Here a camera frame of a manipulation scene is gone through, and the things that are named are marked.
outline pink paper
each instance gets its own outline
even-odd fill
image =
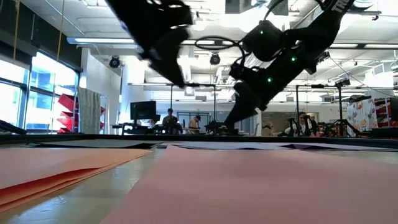
[[[398,166],[303,151],[169,147],[102,224],[389,224]]]
[[[82,169],[96,169],[149,153],[142,149],[0,150],[0,189]]]

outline table surface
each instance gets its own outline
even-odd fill
[[[164,153],[164,149],[151,150],[140,159],[0,213],[0,223],[99,223]],[[316,153],[398,164],[397,152]]]

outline colorful poster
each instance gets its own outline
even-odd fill
[[[358,131],[370,131],[378,128],[376,107],[373,99],[355,102],[347,107],[347,120]],[[354,131],[348,127],[348,133],[354,136]]]

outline laboratory room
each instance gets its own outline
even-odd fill
[[[0,223],[397,223],[397,9],[0,0]]]

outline fluorescent light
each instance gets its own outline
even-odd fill
[[[198,45],[214,45],[215,41],[214,40],[201,40],[198,41]]]
[[[233,43],[230,41],[223,41],[223,45],[232,45]]]
[[[167,83],[128,83],[131,86],[167,86]]]
[[[358,44],[332,44],[330,48],[353,49],[358,47]]]
[[[71,38],[79,44],[133,44],[133,39],[107,39],[107,38]]]
[[[366,44],[365,48],[373,48],[373,49],[397,49],[398,44]]]
[[[216,87],[234,87],[234,85],[223,85],[223,84],[220,84],[220,85],[216,85]]]
[[[195,44],[195,40],[185,40],[183,43],[184,44],[187,44],[187,45],[193,45],[193,44]]]

